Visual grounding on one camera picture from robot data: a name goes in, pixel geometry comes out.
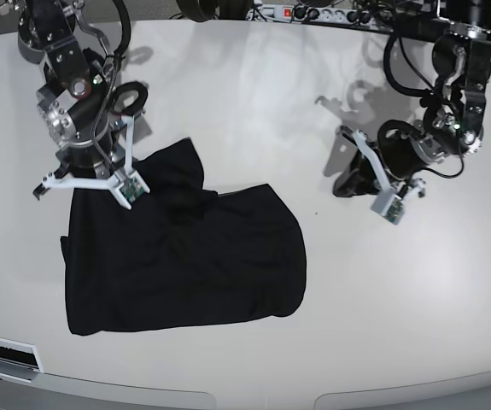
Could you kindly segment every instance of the black cable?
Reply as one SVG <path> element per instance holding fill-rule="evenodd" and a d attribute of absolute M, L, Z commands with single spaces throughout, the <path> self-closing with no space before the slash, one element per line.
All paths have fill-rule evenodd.
<path fill-rule="evenodd" d="M 419 90 L 417 88 L 406 87 L 397 81 L 391 71 L 391 51 L 393 50 L 393 46 L 398 37 L 399 35 L 395 31 L 389 34 L 388 42 L 385 44 L 385 49 L 383 50 L 383 71 L 385 72 L 385 77 L 389 84 L 400 94 L 409 97 L 426 97 L 430 94 L 430 90 Z"/>
<path fill-rule="evenodd" d="M 427 167 L 420 169 L 419 172 L 420 171 L 427 171 L 428 173 L 433 173 L 437 177 L 441 177 L 441 178 L 444 178 L 444 179 L 454 179 L 454 178 L 457 178 L 459 175 L 461 175 L 462 173 L 464 173 L 464 170 L 465 170 L 464 153 L 461 150 L 461 143 L 459 141 L 459 138 L 458 138 L 458 155 L 459 155 L 459 161 L 461 162 L 461 168 L 455 174 L 446 175 L 445 173 L 439 173 L 438 171 L 436 171 L 436 170 L 434 170 L 432 168 L 427 168 Z"/>
<path fill-rule="evenodd" d="M 120 40 L 120 45 L 114 51 L 114 56 L 122 59 L 129 47 L 129 42 L 132 40 L 132 22 L 129 18 L 124 0 L 112 0 L 112 3 L 114 3 L 114 6 L 118 10 L 118 16 L 122 25 L 122 39 Z"/>
<path fill-rule="evenodd" d="M 299 0 L 300 3 L 308 7 L 329 7 L 333 0 Z"/>
<path fill-rule="evenodd" d="M 302 24 L 307 24 L 311 20 L 315 20 L 319 17 L 319 10 L 317 9 L 309 9 L 307 11 L 306 18 L 302 21 Z"/>
<path fill-rule="evenodd" d="M 402 36 L 399 34 L 399 46 L 400 46 L 400 52 L 402 53 L 402 56 L 405 58 L 405 62 L 408 65 L 408 67 L 431 89 L 434 90 L 435 87 L 430 83 L 428 79 L 424 77 L 423 74 L 419 72 L 419 70 L 414 67 L 412 64 L 412 61 L 408 58 L 408 54 L 405 51 L 405 45 L 403 44 L 402 41 Z"/>
<path fill-rule="evenodd" d="M 262 20 L 268 21 L 268 19 L 260 12 L 259 7 L 254 3 L 253 3 L 253 10 L 255 10 L 259 14 Z"/>

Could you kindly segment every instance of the black shirt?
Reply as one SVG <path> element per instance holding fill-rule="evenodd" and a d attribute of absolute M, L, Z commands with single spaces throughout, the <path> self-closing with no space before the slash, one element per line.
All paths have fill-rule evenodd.
<path fill-rule="evenodd" d="M 72 333 L 244 322 L 300 306 L 301 229 L 269 185 L 204 190 L 189 139 L 134 167 L 151 191 L 131 211 L 107 191 L 74 191 L 61 238 Z"/>

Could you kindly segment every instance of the black plastic part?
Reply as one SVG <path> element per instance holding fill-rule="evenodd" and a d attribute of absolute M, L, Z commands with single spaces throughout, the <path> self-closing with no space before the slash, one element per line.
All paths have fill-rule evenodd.
<path fill-rule="evenodd" d="M 65 176 L 69 173 L 70 167 L 67 163 L 62 163 L 55 171 L 54 171 L 54 176 L 57 179 L 62 179 L 65 178 Z M 43 184 L 40 184 L 37 186 L 32 194 L 34 195 L 35 198 L 37 198 L 40 201 L 40 197 L 48 192 L 50 188 L 46 188 Z"/>
<path fill-rule="evenodd" d="M 75 79 L 88 79 L 87 61 L 67 22 L 60 0 L 26 0 L 26 6 L 36 27 L 38 41 L 46 50 L 62 86 L 68 88 Z"/>
<path fill-rule="evenodd" d="M 436 40 L 431 53 L 433 68 L 439 77 L 447 78 L 456 67 L 458 57 L 454 53 L 454 49 L 459 46 L 466 47 L 466 40 L 453 34 L 445 34 Z"/>
<path fill-rule="evenodd" d="M 105 114 L 102 117 L 99 126 L 106 124 L 107 120 L 107 115 Z M 110 156 L 113 149 L 113 139 L 111 133 L 107 132 L 105 135 L 99 138 L 97 142 L 99 143 L 99 146 L 103 152 Z M 103 162 L 104 160 L 94 145 L 91 145 L 88 148 L 68 148 L 65 152 L 67 154 L 68 162 L 72 164 L 72 173 L 74 176 L 76 176 L 76 173 L 74 172 L 75 168 L 93 169 L 96 164 Z M 95 175 L 93 174 L 88 178 L 95 178 Z"/>
<path fill-rule="evenodd" d="M 40 197 L 46 192 L 48 192 L 49 190 L 50 188 L 46 188 L 43 184 L 40 184 L 34 189 L 32 194 L 34 195 L 35 198 L 37 198 L 40 201 Z"/>
<path fill-rule="evenodd" d="M 376 176 L 371 163 L 357 150 L 351 163 L 334 183 L 332 193 L 339 198 L 376 195 L 379 189 L 374 186 L 374 179 Z"/>
<path fill-rule="evenodd" d="M 218 2 L 217 0 L 177 0 L 177 5 L 183 15 L 202 23 L 213 19 Z"/>
<path fill-rule="evenodd" d="M 359 19 L 359 12 L 354 10 L 354 11 L 349 11 L 348 14 L 346 15 L 348 18 L 348 21 L 350 23 L 355 23 L 357 19 Z"/>
<path fill-rule="evenodd" d="M 491 43 L 482 40 L 470 40 L 465 68 L 465 106 L 462 127 L 465 131 L 474 131 L 480 135 L 482 121 L 486 112 L 485 91 L 491 75 Z"/>
<path fill-rule="evenodd" d="M 306 17 L 306 19 L 307 20 L 316 20 L 316 19 L 319 18 L 319 15 L 320 15 L 319 10 L 317 10 L 317 9 L 309 9 L 307 11 L 307 17 Z"/>
<path fill-rule="evenodd" d="M 295 8 L 295 18 L 302 20 L 306 17 L 307 7 L 301 6 Z"/>
<path fill-rule="evenodd" d="M 426 97 L 430 94 L 429 90 L 419 90 L 416 88 L 410 88 L 399 83 L 391 70 L 391 53 L 393 51 L 393 46 L 397 41 L 398 35 L 396 32 L 389 34 L 388 42 L 385 44 L 385 49 L 383 50 L 383 72 L 385 73 L 386 79 L 389 84 L 400 94 L 408 97 Z"/>
<path fill-rule="evenodd" d="M 254 0 L 219 0 L 219 17 L 221 20 L 245 20 Z"/>
<path fill-rule="evenodd" d="M 116 111 L 114 109 L 114 105 L 118 101 L 118 99 L 127 92 L 135 91 L 138 93 L 135 101 L 122 109 L 121 111 Z M 111 111 L 116 115 L 129 115 L 130 117 L 138 114 L 144 107 L 146 100 L 149 98 L 149 90 L 144 86 L 143 83 L 139 83 L 138 81 L 132 81 L 131 83 L 125 83 L 114 90 L 112 99 L 110 101 L 109 107 L 111 107 Z"/>
<path fill-rule="evenodd" d="M 491 0 L 452 0 L 442 11 L 451 21 L 491 30 Z"/>
<path fill-rule="evenodd" d="M 371 20 L 371 13 L 368 11 L 364 11 L 361 13 L 361 16 L 359 17 L 359 23 L 361 24 L 366 24 Z"/>
<path fill-rule="evenodd" d="M 403 134 L 414 138 L 419 131 L 407 122 L 389 120 L 382 124 L 377 135 L 383 164 L 399 179 L 407 179 L 427 165 L 414 151 L 410 139 L 400 137 Z"/>
<path fill-rule="evenodd" d="M 96 114 L 99 112 L 102 100 L 107 92 L 107 83 L 104 81 L 101 84 L 93 85 L 90 95 L 76 102 L 69 110 L 68 114 L 73 120 L 77 130 L 81 130 L 86 126 L 90 126 Z"/>
<path fill-rule="evenodd" d="M 61 6 L 65 7 L 67 4 L 61 2 Z M 40 43 L 38 32 L 31 32 L 33 24 L 31 22 L 31 14 L 27 7 L 23 8 L 19 16 L 20 24 L 17 26 L 18 36 L 18 49 L 21 56 L 32 64 L 39 64 L 44 58 L 44 49 Z M 76 16 L 71 15 L 67 17 L 67 23 L 72 32 L 76 27 Z"/>
<path fill-rule="evenodd" d="M 114 55 L 121 58 L 127 51 L 129 47 L 129 42 L 132 39 L 132 23 L 127 11 L 126 4 L 123 0 L 112 0 L 114 6 L 118 10 L 118 16 L 120 17 L 120 23 L 122 25 L 122 37 L 120 40 L 120 45 L 114 51 Z"/>
<path fill-rule="evenodd" d="M 301 0 L 301 3 L 309 7 L 329 7 L 333 0 Z"/>

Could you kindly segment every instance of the white table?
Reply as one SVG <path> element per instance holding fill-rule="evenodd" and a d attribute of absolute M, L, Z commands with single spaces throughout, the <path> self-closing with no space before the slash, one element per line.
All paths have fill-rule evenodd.
<path fill-rule="evenodd" d="M 418 107 L 385 84 L 384 43 L 310 26 L 135 24 L 123 77 L 150 84 L 152 130 L 135 154 L 191 136 L 207 188 L 271 184 L 301 224 L 307 290 L 285 319 L 76 337 L 59 248 L 72 192 L 32 196 L 57 166 L 56 147 L 35 108 L 38 69 L 14 35 L 0 36 L 0 337 L 36 344 L 48 373 L 204 391 L 224 409 L 313 408 L 327 393 L 491 370 L 491 81 L 484 147 L 459 179 L 425 174 L 427 196 L 398 227 L 370 211 L 371 196 L 331 194 L 353 154 L 339 155 L 338 143 L 327 167 L 341 119 L 373 133 Z M 431 46 L 407 44 L 433 74 Z M 395 72 L 418 85 L 402 59 Z M 338 116 L 315 103 L 321 96 Z"/>

